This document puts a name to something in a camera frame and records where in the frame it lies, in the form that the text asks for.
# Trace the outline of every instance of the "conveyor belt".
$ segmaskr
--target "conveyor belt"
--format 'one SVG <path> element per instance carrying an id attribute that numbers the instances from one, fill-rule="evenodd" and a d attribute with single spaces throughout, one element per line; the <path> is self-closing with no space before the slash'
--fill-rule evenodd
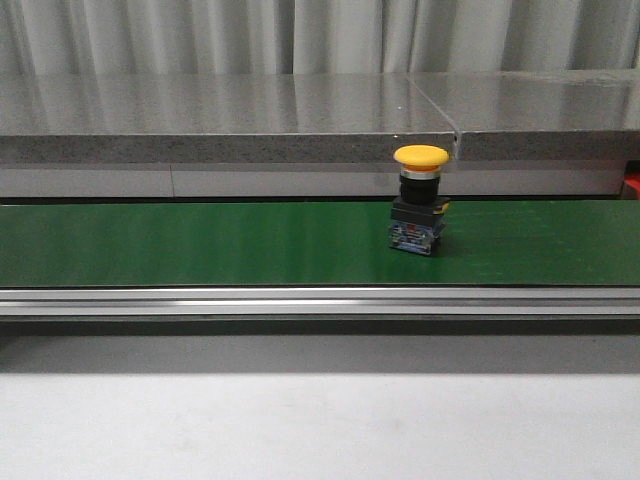
<path id="1" fill-rule="evenodd" d="M 458 201 L 438 255 L 388 202 L 0 208 L 0 314 L 640 317 L 636 202 Z"/>

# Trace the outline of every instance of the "green conveyor belt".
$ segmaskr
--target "green conveyor belt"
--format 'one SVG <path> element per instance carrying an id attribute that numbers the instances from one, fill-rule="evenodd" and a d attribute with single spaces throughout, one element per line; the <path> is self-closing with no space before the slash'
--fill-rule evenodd
<path id="1" fill-rule="evenodd" d="M 437 256 L 388 202 L 0 207 L 0 286 L 640 285 L 640 203 L 458 201 Z"/>

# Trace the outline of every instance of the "gray countertop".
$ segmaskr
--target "gray countertop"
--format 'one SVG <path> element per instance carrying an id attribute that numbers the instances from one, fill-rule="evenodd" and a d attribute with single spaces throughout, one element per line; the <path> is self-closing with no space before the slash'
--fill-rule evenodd
<path id="1" fill-rule="evenodd" d="M 459 160 L 640 158 L 640 70 L 413 74 Z"/>
<path id="2" fill-rule="evenodd" d="M 0 76 L 0 196 L 392 195 L 411 143 L 445 193 L 614 194 L 640 71 Z"/>

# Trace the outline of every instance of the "curtain fold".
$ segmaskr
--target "curtain fold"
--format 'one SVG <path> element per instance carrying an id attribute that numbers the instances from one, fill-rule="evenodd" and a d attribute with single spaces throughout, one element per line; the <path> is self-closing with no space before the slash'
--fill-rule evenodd
<path id="1" fill-rule="evenodd" d="M 638 68 L 640 0 L 0 0 L 0 73 Z"/>

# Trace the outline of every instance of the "yellow button cap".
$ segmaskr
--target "yellow button cap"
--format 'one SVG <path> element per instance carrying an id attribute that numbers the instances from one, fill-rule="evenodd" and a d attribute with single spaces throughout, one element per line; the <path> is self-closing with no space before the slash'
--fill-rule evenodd
<path id="1" fill-rule="evenodd" d="M 393 158 L 407 170 L 436 170 L 449 161 L 449 153 L 433 145 L 408 145 L 399 148 Z"/>

